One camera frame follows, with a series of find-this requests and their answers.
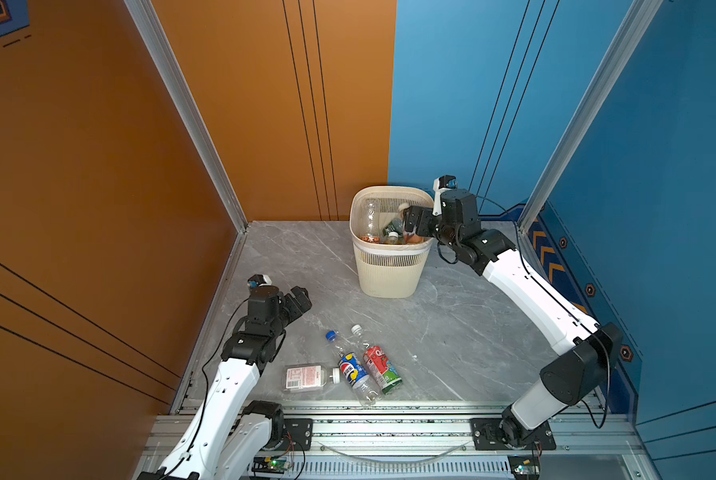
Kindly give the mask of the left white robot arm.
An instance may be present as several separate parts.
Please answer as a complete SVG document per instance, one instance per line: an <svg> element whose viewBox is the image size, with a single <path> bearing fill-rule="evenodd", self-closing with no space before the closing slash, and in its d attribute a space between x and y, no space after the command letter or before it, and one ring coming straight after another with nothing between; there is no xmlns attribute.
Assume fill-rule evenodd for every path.
<svg viewBox="0 0 716 480"><path fill-rule="evenodd" d="M288 325L310 311L312 301L303 287L282 293L256 284L246 306L190 425L161 465L140 479L240 479L261 450L284 436L282 406L247 397L277 357Z"/></svg>

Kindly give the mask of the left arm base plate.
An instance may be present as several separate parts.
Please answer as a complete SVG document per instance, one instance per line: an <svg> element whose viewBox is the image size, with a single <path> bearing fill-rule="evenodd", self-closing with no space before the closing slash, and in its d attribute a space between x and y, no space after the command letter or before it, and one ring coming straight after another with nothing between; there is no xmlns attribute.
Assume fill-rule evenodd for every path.
<svg viewBox="0 0 716 480"><path fill-rule="evenodd" d="M273 443L274 451L284 451L293 447L299 451L309 451L314 437L314 420L312 418L290 418L283 420L283 432Z"/></svg>

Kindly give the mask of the pepsi bottle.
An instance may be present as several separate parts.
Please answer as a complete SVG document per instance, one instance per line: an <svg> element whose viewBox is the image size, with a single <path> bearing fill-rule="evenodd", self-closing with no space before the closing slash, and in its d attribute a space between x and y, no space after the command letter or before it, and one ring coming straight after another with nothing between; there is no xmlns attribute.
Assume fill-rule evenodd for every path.
<svg viewBox="0 0 716 480"><path fill-rule="evenodd" d="M325 338L335 352L342 379L346 381L358 401L365 406L374 405L379 393L372 387L372 378L358 358L354 346L334 330L329 330Z"/></svg>

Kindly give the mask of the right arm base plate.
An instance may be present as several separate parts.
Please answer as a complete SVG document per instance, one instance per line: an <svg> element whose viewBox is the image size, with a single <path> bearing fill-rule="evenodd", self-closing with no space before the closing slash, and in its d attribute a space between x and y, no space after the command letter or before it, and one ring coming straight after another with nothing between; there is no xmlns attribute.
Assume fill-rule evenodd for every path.
<svg viewBox="0 0 716 480"><path fill-rule="evenodd" d="M470 420L472 439L478 451L532 450L553 451L557 443L548 421L527 430L508 418L473 418Z"/></svg>

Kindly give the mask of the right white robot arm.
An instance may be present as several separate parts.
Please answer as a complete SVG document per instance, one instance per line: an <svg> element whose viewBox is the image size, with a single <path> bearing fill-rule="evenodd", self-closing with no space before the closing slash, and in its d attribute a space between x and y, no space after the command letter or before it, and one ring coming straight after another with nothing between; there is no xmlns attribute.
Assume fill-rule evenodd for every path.
<svg viewBox="0 0 716 480"><path fill-rule="evenodd" d="M437 190L433 206L408 206L400 212L405 232L450 248L456 262L505 293L557 355L541 369L539 380L503 411L503 444L531 447L535 433L549 419L584 402L596 388L611 388L623 341L620 328L584 313L529 265L519 244L498 229L485 228L475 195L444 187Z"/></svg>

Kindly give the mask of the small cup pink label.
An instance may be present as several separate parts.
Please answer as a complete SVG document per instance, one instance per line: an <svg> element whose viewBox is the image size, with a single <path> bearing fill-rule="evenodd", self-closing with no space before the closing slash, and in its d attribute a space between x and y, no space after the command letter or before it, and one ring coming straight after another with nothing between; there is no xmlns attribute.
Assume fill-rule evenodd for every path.
<svg viewBox="0 0 716 480"><path fill-rule="evenodd" d="M407 215L408 215L408 209L409 209L409 208L410 208L410 204L409 204L409 203L406 203L406 202L404 202L404 203L402 203L402 204L399 205L398 211L399 211L399 215L400 215L400 218L401 218L401 219L403 219L403 220L406 219L406 217L407 217Z"/></svg>

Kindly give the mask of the large clear bottle red cap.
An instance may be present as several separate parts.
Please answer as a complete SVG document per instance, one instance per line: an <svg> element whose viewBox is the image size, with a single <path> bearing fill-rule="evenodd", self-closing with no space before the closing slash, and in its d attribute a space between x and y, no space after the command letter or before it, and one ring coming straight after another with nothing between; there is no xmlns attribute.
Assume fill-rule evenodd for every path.
<svg viewBox="0 0 716 480"><path fill-rule="evenodd" d="M367 243L380 243L382 227L380 225L381 201L378 198L370 197L363 204L364 215L361 239Z"/></svg>

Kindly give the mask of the red green label bottle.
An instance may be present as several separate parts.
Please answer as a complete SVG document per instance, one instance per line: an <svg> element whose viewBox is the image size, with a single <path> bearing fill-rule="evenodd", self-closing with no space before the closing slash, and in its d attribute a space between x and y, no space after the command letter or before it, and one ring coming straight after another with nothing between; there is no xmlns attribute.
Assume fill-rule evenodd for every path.
<svg viewBox="0 0 716 480"><path fill-rule="evenodd" d="M351 328L357 344L361 348L364 365L384 395L393 393L403 384L403 378L390 361L384 349L365 334L359 324Z"/></svg>

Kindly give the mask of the clear bottle green label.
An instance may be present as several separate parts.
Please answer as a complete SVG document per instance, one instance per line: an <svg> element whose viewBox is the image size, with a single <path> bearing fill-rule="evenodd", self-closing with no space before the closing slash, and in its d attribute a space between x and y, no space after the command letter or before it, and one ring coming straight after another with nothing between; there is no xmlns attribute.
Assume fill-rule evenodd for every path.
<svg viewBox="0 0 716 480"><path fill-rule="evenodd" d="M389 245L405 243L404 222L401 218L392 219L384 228L382 242Z"/></svg>

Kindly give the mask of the bottle pink label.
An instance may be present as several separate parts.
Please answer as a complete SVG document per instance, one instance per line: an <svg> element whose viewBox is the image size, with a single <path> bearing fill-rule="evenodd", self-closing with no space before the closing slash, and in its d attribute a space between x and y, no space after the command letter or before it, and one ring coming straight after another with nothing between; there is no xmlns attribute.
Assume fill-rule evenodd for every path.
<svg viewBox="0 0 716 480"><path fill-rule="evenodd" d="M337 367L324 365L288 366L284 376L284 390L294 393L322 390L329 384L339 384L341 373Z"/></svg>

